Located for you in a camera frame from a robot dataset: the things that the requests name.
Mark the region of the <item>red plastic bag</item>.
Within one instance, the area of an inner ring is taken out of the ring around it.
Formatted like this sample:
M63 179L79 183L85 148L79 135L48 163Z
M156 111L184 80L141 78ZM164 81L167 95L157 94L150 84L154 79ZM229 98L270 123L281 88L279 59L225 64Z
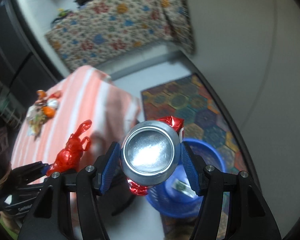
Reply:
M89 137L80 136L92 126L91 120L81 123L75 133L72 133L66 142L65 147L57 154L57 157L46 172L46 176L51 176L54 172L63 173L68 170L77 170L84 152L91 146Z

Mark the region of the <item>orange plastic bag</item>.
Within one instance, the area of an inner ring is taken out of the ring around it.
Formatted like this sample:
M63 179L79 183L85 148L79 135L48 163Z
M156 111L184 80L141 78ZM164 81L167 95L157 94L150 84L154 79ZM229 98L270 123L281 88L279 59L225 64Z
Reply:
M56 114L56 110L49 106L42 107L42 111L47 118L53 118Z

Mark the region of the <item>white wrapper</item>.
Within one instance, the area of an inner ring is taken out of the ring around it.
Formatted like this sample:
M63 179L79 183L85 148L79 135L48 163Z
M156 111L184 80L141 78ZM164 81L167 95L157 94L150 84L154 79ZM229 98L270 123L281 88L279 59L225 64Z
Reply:
M59 107L59 102L56 98L49 98L46 105L47 107L57 110Z

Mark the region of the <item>crushed red aluminium can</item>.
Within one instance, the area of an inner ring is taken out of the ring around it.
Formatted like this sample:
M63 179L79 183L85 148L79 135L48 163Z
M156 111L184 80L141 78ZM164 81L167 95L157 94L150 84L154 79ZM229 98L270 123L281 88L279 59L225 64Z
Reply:
M126 135L120 152L121 167L130 191L147 191L166 181L178 166L184 120L165 116L135 125Z

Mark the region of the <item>clear yellow snack packet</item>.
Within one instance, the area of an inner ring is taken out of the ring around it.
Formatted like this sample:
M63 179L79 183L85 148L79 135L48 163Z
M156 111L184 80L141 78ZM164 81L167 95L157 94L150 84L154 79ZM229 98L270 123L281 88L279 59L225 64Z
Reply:
M26 122L28 124L28 134L38 137L41 133L42 126L47 122L48 117L42 111L42 108L32 105L26 114Z

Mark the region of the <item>crushed orange soda can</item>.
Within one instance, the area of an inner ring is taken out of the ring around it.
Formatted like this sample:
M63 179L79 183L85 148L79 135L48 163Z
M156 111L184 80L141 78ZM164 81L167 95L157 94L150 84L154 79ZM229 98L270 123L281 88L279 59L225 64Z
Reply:
M38 100L43 100L47 97L47 93L44 90L38 90L37 95L38 95Z

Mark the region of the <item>red snack wrapper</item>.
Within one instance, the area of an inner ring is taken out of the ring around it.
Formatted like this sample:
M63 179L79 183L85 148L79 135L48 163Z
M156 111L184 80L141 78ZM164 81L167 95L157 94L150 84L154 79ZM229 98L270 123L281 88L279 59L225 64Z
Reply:
M48 99L58 99L62 96L62 91L58 90L52 94L49 95Z

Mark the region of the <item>blue plastic waste basket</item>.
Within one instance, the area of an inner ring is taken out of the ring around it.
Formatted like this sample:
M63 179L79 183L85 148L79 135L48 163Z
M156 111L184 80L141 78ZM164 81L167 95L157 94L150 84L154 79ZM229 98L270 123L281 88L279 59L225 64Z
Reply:
M198 139L184 139L194 154L200 155L207 164L226 172L225 161L215 148ZM172 175L163 183L150 188L146 199L162 215L172 218L196 217L203 197L191 189L184 167L179 162Z

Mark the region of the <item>striped pink white tablecloth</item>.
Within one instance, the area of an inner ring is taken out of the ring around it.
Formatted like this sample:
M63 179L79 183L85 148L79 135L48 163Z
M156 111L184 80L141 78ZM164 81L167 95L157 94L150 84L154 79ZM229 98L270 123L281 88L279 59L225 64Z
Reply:
M70 135L85 120L92 126L81 137L89 137L91 148L84 152L79 168L95 162L114 141L121 142L135 125L140 113L140 100L116 87L110 76L91 66L82 66L51 87L47 93L61 91L55 116L42 127L40 136L30 135L24 122L14 144L11 166L42 161L53 163Z

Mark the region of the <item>colourful hexagon floor mat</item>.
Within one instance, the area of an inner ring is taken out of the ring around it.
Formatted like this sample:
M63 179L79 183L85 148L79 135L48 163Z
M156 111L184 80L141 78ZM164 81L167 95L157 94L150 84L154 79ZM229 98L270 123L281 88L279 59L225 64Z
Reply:
M236 126L212 87L198 75L143 90L141 97L146 120L181 118L184 139L198 139L215 148L225 161L226 173L238 174L249 169ZM170 237L183 226L192 227L196 217L172 218L161 214L161 219L165 236Z

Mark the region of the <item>patterned floral fabric cover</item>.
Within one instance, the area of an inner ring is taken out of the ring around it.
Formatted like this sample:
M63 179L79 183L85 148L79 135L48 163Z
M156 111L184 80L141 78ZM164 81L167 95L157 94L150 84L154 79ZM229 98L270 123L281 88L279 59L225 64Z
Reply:
M45 38L70 72L154 43L172 42L194 53L186 0L92 0L59 21Z

